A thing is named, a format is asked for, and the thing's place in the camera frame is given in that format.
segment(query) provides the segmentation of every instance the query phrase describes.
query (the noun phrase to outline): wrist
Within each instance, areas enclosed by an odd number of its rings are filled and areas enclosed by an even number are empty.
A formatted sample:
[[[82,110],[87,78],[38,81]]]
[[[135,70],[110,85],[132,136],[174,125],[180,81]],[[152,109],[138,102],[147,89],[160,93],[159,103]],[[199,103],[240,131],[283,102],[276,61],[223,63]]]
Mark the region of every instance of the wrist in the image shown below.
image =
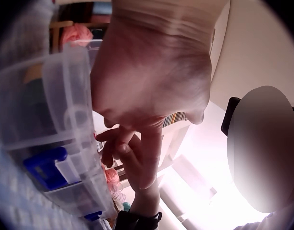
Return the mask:
[[[160,193],[157,181],[148,189],[135,193],[130,212],[143,217],[153,217],[159,212]]]

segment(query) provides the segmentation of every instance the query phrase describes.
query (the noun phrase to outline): yarn ball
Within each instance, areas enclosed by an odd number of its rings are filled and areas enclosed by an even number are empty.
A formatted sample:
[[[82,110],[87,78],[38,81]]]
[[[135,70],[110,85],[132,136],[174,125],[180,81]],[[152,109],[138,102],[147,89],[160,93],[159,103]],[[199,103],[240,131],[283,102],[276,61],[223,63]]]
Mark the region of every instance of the yarn ball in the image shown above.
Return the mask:
[[[124,211],[128,212],[131,208],[131,205],[128,202],[123,202],[122,205],[124,206]]]
[[[114,168],[110,168],[105,171],[106,174],[106,182],[114,185],[119,185],[119,175]]]
[[[111,192],[113,200],[118,201],[120,203],[125,202],[126,195],[121,193],[116,185],[109,183],[108,187]]]
[[[75,23],[72,26],[66,26],[63,29],[61,36],[61,44],[64,45],[69,41],[77,40],[91,40],[93,38],[92,32],[84,25]],[[78,45],[86,46],[88,42],[80,42]]]

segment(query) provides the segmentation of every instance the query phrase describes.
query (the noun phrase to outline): plastic organizer box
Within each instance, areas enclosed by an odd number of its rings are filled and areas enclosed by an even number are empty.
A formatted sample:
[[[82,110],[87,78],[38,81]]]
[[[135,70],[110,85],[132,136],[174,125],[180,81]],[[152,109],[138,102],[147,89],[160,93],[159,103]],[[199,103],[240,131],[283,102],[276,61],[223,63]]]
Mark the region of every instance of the plastic organizer box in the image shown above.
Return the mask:
[[[90,221],[116,215],[94,139],[91,65],[101,40],[0,71],[0,145],[50,200]]]

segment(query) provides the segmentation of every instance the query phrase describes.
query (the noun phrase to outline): blue clip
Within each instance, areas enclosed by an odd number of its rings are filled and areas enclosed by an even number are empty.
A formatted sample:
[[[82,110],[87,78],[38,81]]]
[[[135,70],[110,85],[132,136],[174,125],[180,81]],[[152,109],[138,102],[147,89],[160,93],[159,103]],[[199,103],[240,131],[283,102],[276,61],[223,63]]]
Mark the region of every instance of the blue clip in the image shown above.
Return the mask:
[[[100,219],[100,217],[98,215],[102,215],[102,211],[88,214],[88,215],[84,216],[84,218],[87,219],[88,221],[95,221],[97,219]]]
[[[68,184],[54,165],[55,160],[63,161],[66,157],[66,149],[57,147],[25,159],[23,165],[44,187],[54,190]]]

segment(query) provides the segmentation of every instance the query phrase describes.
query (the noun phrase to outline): black wristband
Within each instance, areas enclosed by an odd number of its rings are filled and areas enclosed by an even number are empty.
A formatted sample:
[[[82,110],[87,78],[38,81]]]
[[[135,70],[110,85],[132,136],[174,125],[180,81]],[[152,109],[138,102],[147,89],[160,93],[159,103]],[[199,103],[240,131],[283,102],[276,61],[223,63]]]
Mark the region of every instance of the black wristband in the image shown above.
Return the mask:
[[[147,218],[134,213],[120,211],[118,213],[114,230],[154,230],[158,227],[162,213]]]

